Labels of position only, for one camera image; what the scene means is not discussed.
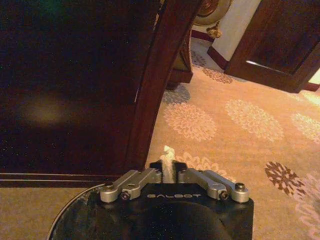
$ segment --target wooden cabinet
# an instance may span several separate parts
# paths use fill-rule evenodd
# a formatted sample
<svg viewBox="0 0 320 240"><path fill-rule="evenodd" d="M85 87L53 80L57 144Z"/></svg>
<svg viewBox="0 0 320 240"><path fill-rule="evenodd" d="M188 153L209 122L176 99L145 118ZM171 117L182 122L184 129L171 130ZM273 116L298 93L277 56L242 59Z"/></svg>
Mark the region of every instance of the wooden cabinet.
<svg viewBox="0 0 320 240"><path fill-rule="evenodd" d="M142 170L200 4L167 1L156 27L156 0L5 5L0 185L92 186Z"/></svg>

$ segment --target floral carpet pattern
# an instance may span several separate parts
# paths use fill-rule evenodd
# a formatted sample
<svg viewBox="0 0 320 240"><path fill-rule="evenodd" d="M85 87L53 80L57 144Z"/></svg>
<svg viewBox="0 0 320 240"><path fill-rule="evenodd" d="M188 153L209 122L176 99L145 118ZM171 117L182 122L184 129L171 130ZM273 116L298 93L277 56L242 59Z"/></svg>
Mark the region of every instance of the floral carpet pattern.
<svg viewBox="0 0 320 240"><path fill-rule="evenodd" d="M192 71L187 101L163 97L146 166L170 146L190 168L245 183L253 239L320 240L320 93Z"/></svg>
<svg viewBox="0 0 320 240"><path fill-rule="evenodd" d="M314 120L309 116L300 113L291 116L293 125L303 133L308 139L320 145L320 121Z"/></svg>
<svg viewBox="0 0 320 240"><path fill-rule="evenodd" d="M175 90L165 90L162 101L167 104L186 103L190 99L190 94L186 87L180 84Z"/></svg>
<svg viewBox="0 0 320 240"><path fill-rule="evenodd" d="M250 134L255 134L258 138L270 141L283 138L283 129L274 119L263 109L250 102L243 100L230 100L225 109L232 120L247 130Z"/></svg>
<svg viewBox="0 0 320 240"><path fill-rule="evenodd" d="M191 59L194 67L196 68L204 67L207 64L205 58L193 50L191 50Z"/></svg>
<svg viewBox="0 0 320 240"><path fill-rule="evenodd" d="M215 122L207 113L187 103L168 105L164 110L164 118L179 134L198 142L211 140L217 130Z"/></svg>
<svg viewBox="0 0 320 240"><path fill-rule="evenodd" d="M217 82L223 83L223 84L231 84L233 82L233 78L223 74L221 72L218 71L214 71L212 69L209 68L203 68L202 71L204 72L205 75L207 75L208 77L210 77L212 80L215 80Z"/></svg>

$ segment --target patterned carpet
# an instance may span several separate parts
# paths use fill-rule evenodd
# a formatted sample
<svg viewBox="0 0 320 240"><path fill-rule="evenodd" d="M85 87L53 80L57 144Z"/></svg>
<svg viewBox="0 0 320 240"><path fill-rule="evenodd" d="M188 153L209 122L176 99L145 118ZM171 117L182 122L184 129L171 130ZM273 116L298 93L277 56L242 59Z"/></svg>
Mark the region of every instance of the patterned carpet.
<svg viewBox="0 0 320 240"><path fill-rule="evenodd" d="M227 76L194 46L194 77L164 93L146 165L171 158L245 183L255 240L320 239L320 93ZM82 190L0 189L0 239L45 239Z"/></svg>

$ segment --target baseboard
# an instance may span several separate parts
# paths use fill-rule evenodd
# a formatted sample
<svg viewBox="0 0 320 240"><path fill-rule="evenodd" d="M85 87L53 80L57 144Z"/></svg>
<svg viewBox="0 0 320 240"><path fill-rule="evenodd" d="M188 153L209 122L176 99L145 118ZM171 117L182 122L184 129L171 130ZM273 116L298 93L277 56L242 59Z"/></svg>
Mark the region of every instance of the baseboard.
<svg viewBox="0 0 320 240"><path fill-rule="evenodd" d="M308 82L305 86L304 86L304 90L308 90L308 91L317 91L320 88L320 84L315 84L315 83L311 83Z"/></svg>
<svg viewBox="0 0 320 240"><path fill-rule="evenodd" d="M197 30L191 31L191 37L196 38L196 39L206 40L211 43L213 43L215 40L215 39L209 37L208 34L206 34L205 32L201 32L201 31L197 31Z"/></svg>
<svg viewBox="0 0 320 240"><path fill-rule="evenodd" d="M222 68L223 70L226 69L228 61L212 46L209 47L208 51L206 52L215 63Z"/></svg>

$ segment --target hex bolt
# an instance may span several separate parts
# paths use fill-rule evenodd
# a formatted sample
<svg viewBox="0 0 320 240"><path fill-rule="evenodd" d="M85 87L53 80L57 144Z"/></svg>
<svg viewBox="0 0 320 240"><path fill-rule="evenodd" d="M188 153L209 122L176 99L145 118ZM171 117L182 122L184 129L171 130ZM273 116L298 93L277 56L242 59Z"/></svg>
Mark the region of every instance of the hex bolt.
<svg viewBox="0 0 320 240"><path fill-rule="evenodd" d="M219 197L220 197L221 200L224 201L224 200L227 200L227 199L228 199L229 194L227 193L227 191L222 191L222 192L220 193Z"/></svg>
<svg viewBox="0 0 320 240"><path fill-rule="evenodd" d="M124 191L120 194L120 198L124 201L127 201L130 199L130 194L127 191Z"/></svg>
<svg viewBox="0 0 320 240"><path fill-rule="evenodd" d="M246 190L246 185L242 182L237 182L234 187L235 190L239 192L244 192Z"/></svg>

